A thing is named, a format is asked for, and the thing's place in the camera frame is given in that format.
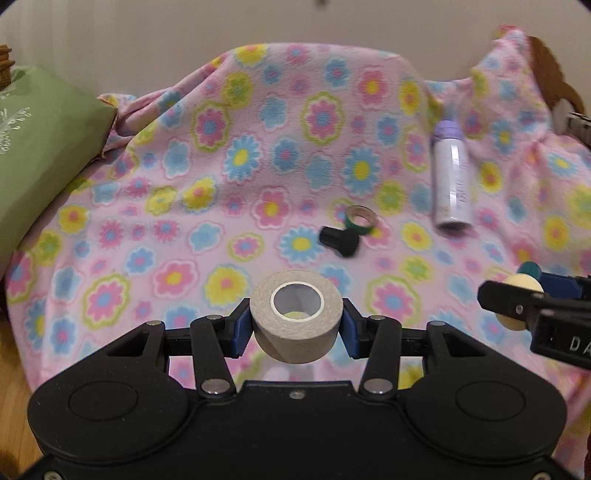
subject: green pillow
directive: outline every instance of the green pillow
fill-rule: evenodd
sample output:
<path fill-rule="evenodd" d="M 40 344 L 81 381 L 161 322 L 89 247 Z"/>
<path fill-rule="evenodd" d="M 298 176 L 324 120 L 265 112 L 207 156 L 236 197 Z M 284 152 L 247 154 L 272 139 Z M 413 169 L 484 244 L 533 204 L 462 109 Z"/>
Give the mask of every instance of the green pillow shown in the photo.
<path fill-rule="evenodd" d="M 102 152 L 117 110 L 38 67 L 0 91 L 0 277 L 51 201 Z"/>

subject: blue gripper pad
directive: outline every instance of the blue gripper pad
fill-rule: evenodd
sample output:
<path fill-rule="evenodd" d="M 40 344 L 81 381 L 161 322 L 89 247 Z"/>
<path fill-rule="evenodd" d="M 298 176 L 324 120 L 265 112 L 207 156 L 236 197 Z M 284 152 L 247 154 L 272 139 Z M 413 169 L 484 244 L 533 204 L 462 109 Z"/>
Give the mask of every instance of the blue gripper pad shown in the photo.
<path fill-rule="evenodd" d="M 559 300 L 578 300 L 583 294 L 581 286 L 571 277 L 543 272 L 540 285 L 548 295 Z"/>
<path fill-rule="evenodd" d="M 340 318 L 339 333 L 349 356 L 351 358 L 359 358 L 360 352 L 357 327 L 355 326 L 355 321 L 353 321 L 353 318 L 346 309 L 343 309 L 343 314 Z"/>

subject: flower pattern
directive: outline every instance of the flower pattern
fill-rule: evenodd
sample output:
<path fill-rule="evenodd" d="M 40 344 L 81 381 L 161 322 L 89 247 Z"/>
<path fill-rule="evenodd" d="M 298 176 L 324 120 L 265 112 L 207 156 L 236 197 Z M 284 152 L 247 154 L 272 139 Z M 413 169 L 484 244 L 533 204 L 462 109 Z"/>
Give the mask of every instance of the flower pattern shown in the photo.
<path fill-rule="evenodd" d="M 339 98 L 320 92 L 306 100 L 301 113 L 301 127 L 306 140 L 328 145 L 340 136 L 344 124 L 345 113 Z"/>
<path fill-rule="evenodd" d="M 341 175 L 351 196 L 364 198 L 373 192 L 379 171 L 379 154 L 372 147 L 361 145 L 349 149 Z"/>
<path fill-rule="evenodd" d="M 316 263 L 324 253 L 323 247 L 318 243 L 317 229 L 307 225 L 290 228 L 281 236 L 277 250 L 291 267 L 305 267 Z"/>
<path fill-rule="evenodd" d="M 252 206 L 252 216 L 260 229 L 278 229 L 291 215 L 289 195 L 283 187 L 266 187 L 261 190 Z"/>
<path fill-rule="evenodd" d="M 154 295 L 176 299 L 185 295 L 199 281 L 197 265 L 190 260 L 170 260 L 154 274 Z"/>
<path fill-rule="evenodd" d="M 234 260 L 249 262 L 261 256 L 265 242 L 260 235 L 245 233 L 228 243 L 228 253 Z"/>
<path fill-rule="evenodd" d="M 241 135 L 232 140 L 223 163 L 223 174 L 230 183 L 252 180 L 261 168 L 261 143 L 254 135 Z"/>

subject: tape roll core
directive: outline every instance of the tape roll core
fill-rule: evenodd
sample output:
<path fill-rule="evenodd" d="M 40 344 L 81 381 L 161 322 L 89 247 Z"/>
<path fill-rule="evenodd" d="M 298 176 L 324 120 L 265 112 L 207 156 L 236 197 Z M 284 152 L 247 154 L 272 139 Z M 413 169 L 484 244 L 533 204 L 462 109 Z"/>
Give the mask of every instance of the tape roll core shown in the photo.
<path fill-rule="evenodd" d="M 288 270 L 263 280 L 252 293 L 250 307 L 259 346 L 279 361 L 305 364 L 332 348 L 343 299 L 328 279 Z"/>

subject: spray can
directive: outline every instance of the spray can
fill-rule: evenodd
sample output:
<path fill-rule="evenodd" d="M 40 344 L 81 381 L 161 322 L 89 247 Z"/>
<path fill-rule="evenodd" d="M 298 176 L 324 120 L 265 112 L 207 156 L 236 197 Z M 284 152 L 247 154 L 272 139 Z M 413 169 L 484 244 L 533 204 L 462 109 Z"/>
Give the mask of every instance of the spray can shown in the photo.
<path fill-rule="evenodd" d="M 462 128 L 451 118 L 440 121 L 433 131 L 431 144 L 435 226 L 463 230 L 472 224 L 472 205 L 469 197 L 470 160 Z"/>

